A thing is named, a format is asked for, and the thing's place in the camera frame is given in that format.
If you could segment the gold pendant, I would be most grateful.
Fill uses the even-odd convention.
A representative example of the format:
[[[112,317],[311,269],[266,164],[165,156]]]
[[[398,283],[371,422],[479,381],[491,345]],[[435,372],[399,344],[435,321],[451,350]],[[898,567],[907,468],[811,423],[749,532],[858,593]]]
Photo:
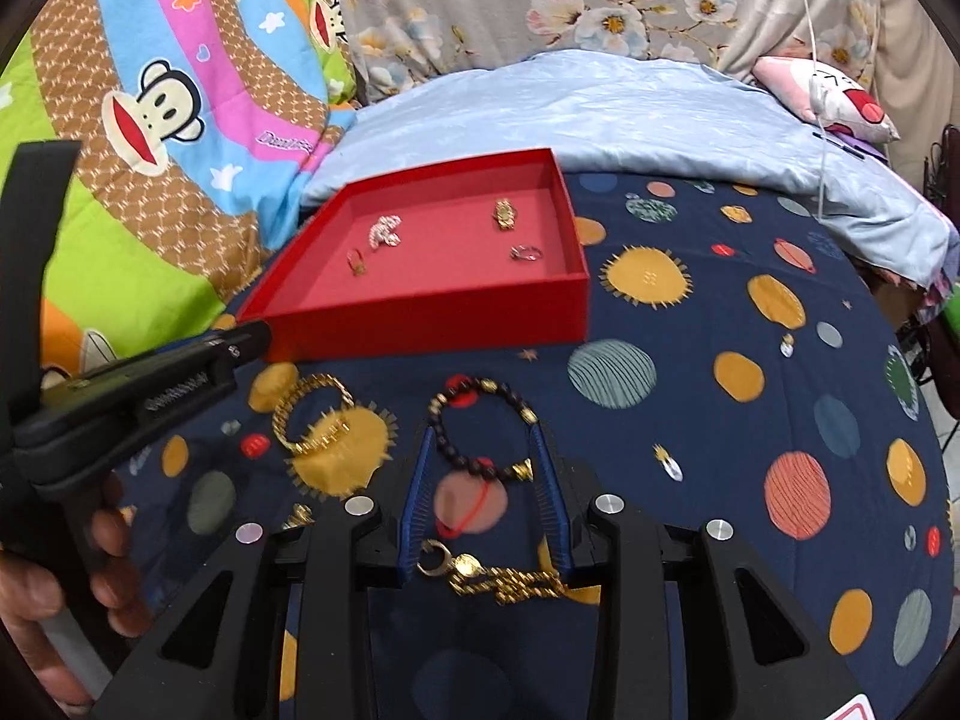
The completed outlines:
[[[510,199],[494,202],[493,219],[500,231],[512,231],[516,226],[517,211]]]

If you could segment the red jewelry box tray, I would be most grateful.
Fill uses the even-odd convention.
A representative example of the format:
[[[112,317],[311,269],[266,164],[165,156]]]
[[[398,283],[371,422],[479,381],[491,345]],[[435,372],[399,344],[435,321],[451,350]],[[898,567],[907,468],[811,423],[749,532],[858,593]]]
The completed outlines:
[[[494,202],[510,199],[512,231]],[[247,293],[268,359],[526,348],[586,338],[589,271],[548,149],[487,154],[345,185]]]

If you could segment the navy planet print cushion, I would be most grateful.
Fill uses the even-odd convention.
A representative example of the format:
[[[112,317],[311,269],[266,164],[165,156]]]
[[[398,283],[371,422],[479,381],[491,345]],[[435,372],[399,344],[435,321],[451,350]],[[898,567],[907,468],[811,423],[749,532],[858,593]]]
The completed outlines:
[[[244,367],[124,470],[146,603],[163,611],[241,523],[276,530],[418,454],[430,398],[487,376],[555,455],[652,518],[731,523],[895,717],[947,647],[952,528],[928,408],[874,298],[797,200],[636,174],[566,185],[592,277],[584,341],[331,362],[355,437],[308,461],[270,429],[270,390],[308,366]]]

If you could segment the light blue pillow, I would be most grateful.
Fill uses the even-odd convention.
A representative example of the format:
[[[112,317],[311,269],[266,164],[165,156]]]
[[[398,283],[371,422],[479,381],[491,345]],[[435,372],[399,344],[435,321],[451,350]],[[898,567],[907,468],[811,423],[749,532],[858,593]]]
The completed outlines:
[[[703,65],[578,49],[439,76],[361,109],[301,203],[316,208],[366,177],[537,148],[551,149],[566,172],[777,190],[864,262],[921,288],[958,275],[958,231],[947,216],[763,89]]]

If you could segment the colourful monkey cartoon blanket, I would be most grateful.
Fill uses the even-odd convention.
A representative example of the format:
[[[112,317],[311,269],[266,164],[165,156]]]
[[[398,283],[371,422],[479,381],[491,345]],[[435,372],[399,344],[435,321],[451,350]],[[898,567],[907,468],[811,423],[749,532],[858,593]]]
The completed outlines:
[[[80,156],[44,277],[46,385],[223,322],[352,126],[338,0],[47,0],[2,148]]]

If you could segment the green plush object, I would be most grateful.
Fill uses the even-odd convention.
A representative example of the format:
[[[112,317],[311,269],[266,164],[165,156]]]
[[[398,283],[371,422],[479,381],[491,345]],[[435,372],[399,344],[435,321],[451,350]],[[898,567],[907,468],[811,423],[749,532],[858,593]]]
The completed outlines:
[[[942,305],[939,323],[942,325],[942,332],[946,333],[953,344],[960,343],[960,283],[953,285],[950,298]]]

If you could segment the pink white plush toy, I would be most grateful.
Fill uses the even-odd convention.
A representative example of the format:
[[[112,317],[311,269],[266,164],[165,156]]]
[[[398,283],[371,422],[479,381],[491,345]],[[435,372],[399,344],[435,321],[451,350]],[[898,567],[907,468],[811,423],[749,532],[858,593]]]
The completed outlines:
[[[807,124],[885,145],[900,133],[877,99],[846,73],[812,59],[760,57],[755,80]]]

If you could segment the grey floral bedsheet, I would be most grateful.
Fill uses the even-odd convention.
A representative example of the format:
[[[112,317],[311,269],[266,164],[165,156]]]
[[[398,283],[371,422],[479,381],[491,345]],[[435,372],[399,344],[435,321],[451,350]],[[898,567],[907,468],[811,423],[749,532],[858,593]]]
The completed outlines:
[[[703,64],[745,80],[763,55],[817,59],[870,85],[878,0],[345,0],[371,101],[547,50]]]

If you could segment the beige curtain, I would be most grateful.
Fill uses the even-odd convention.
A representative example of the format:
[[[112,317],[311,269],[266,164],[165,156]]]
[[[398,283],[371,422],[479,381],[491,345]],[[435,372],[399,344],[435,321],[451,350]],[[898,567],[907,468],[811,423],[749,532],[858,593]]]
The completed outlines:
[[[931,146],[958,122],[958,64],[918,0],[880,0],[875,89],[900,133],[890,163],[921,190]]]

